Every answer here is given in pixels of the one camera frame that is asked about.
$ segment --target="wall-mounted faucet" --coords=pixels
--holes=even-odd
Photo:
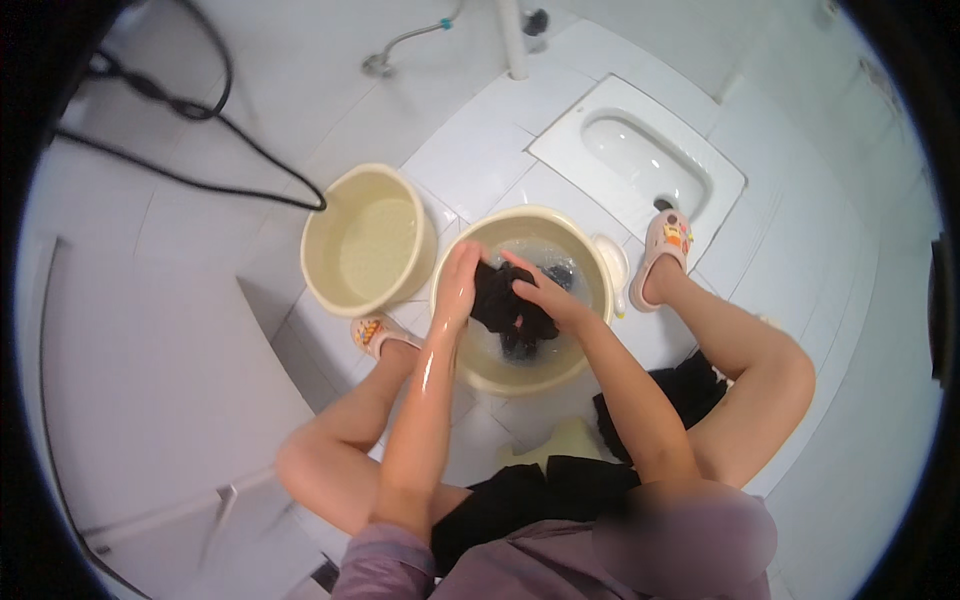
[[[383,48],[383,52],[380,54],[371,54],[363,60],[361,64],[361,70],[370,75],[371,77],[390,77],[394,72],[394,67],[390,64],[390,51],[394,49],[394,46],[399,44],[404,39],[410,39],[411,37],[422,36],[423,34],[429,34],[430,32],[435,32],[440,29],[447,30],[453,27],[453,21],[460,16],[460,12],[464,9],[464,4],[467,0],[459,0],[457,8],[453,13],[444,19],[440,19],[440,22],[435,23],[427,27],[421,27],[412,32],[407,32],[400,36],[394,37],[387,45]]]

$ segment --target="plastic basin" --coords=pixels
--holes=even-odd
[[[326,310],[361,317],[421,288],[437,257],[437,233],[400,173],[362,164],[324,194],[327,209],[303,228],[300,267]]]

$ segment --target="black cable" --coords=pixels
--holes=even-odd
[[[271,192],[263,192],[243,187],[232,187],[210,183],[208,181],[195,180],[186,175],[171,171],[146,158],[133,155],[117,146],[87,137],[82,133],[72,132],[62,127],[55,128],[54,133],[68,141],[93,148],[94,150],[98,150],[115,158],[125,160],[130,164],[135,164],[138,167],[152,171],[157,175],[161,175],[179,183],[183,183],[184,185],[196,187],[204,191],[271,200],[282,204],[288,204],[290,206],[296,206],[298,208],[305,208],[315,212],[326,210],[326,198],[324,198],[324,194],[321,193],[320,189],[318,189],[316,185],[295,171],[293,167],[290,167],[280,159],[271,155],[265,148],[263,148],[263,146],[253,140],[222,113],[224,105],[227,103],[227,98],[229,98],[230,90],[233,87],[233,60],[230,57],[229,49],[227,48],[223,38],[217,32],[216,28],[213,27],[213,24],[210,22],[210,20],[195,4],[193,4],[191,0],[176,0],[176,2],[179,3],[187,12],[189,12],[195,21],[197,21],[197,24],[201,27],[201,29],[204,30],[206,35],[210,38],[210,41],[213,42],[213,45],[217,49],[217,53],[220,54],[221,61],[224,65],[224,91],[220,95],[220,99],[217,101],[216,105],[209,107],[197,100],[181,98],[170,94],[149,75],[139,71],[127,69],[118,58],[103,48],[98,49],[94,54],[94,60],[87,67],[87,77],[93,80],[119,79],[123,81],[130,89],[143,96],[145,99],[151,102],[166,105],[176,115],[189,121],[207,121],[209,119],[216,118],[221,123],[226,125],[227,128],[236,134],[240,139],[246,142],[257,154],[263,156],[275,166],[279,167],[306,185],[320,200],[320,204],[308,204],[288,196],[274,194]]]

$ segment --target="soapy water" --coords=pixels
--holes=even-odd
[[[585,305],[592,305],[593,294],[584,281],[576,261],[555,244],[538,237],[526,237],[498,244],[491,248],[490,263],[495,269],[499,269],[505,260],[499,254],[501,250],[510,251],[520,258],[532,262],[540,267],[542,272],[549,270],[551,267],[569,272],[572,275],[572,281],[568,292]],[[472,338],[476,347],[491,358],[520,367],[535,367],[547,362],[565,348],[577,343],[576,340],[561,332],[553,340],[541,340],[537,346],[537,355],[534,358],[516,358],[504,354],[500,343],[500,334],[490,333],[486,327],[473,319],[470,320],[468,326],[468,335]]]

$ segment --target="laundry pile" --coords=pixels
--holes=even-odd
[[[540,271],[566,291],[573,285],[573,273],[564,265],[540,267]],[[516,279],[534,283],[533,274],[509,261],[499,269],[481,261],[473,278],[476,298],[470,316],[500,335],[505,358],[523,362],[536,358],[540,342],[553,340],[560,332],[542,308],[514,293]]]

